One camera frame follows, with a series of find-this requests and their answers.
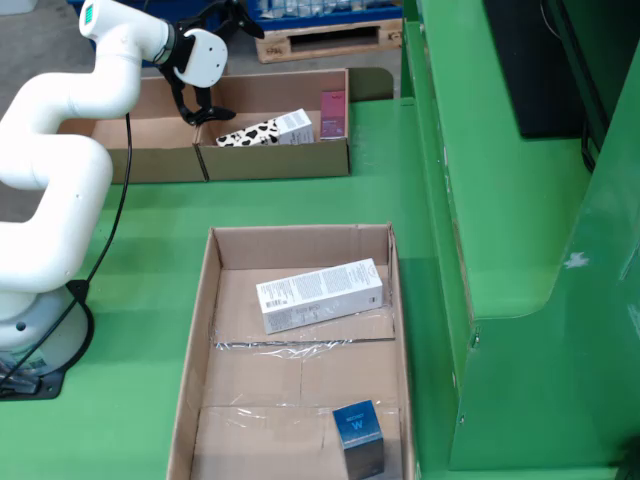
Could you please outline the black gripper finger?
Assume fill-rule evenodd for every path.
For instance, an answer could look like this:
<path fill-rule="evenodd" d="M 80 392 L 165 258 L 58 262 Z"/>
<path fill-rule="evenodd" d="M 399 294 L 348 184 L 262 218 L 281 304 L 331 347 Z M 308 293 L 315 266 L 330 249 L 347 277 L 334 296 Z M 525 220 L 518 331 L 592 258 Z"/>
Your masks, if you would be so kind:
<path fill-rule="evenodd" d="M 211 16 L 220 18 L 220 24 L 211 33 L 222 39 L 230 39 L 239 30 L 256 39 L 265 38 L 263 28 L 249 16 L 238 0 L 211 1 L 198 14 L 178 20 L 175 26 L 182 33 L 192 28 L 207 29 Z"/>
<path fill-rule="evenodd" d="M 191 111 L 184 101 L 183 90 L 186 84 L 180 80 L 171 67 L 160 67 L 159 72 L 168 82 L 172 97 L 182 119 L 192 126 L 199 126 L 209 121 L 220 120 L 229 121 L 236 117 L 236 113 L 225 107 L 214 106 L 209 88 L 194 86 L 196 103 L 199 106 L 197 111 Z"/>

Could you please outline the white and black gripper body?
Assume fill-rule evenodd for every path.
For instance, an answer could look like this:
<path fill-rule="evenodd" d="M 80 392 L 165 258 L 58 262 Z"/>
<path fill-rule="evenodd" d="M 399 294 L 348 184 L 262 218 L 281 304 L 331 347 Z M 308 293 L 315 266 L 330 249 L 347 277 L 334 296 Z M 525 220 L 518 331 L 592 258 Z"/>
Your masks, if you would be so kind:
<path fill-rule="evenodd" d="M 222 74 L 228 59 L 226 43 L 202 28 L 181 30 L 169 25 L 169 35 L 156 66 L 163 75 L 177 78 L 192 86 L 213 86 Z"/>

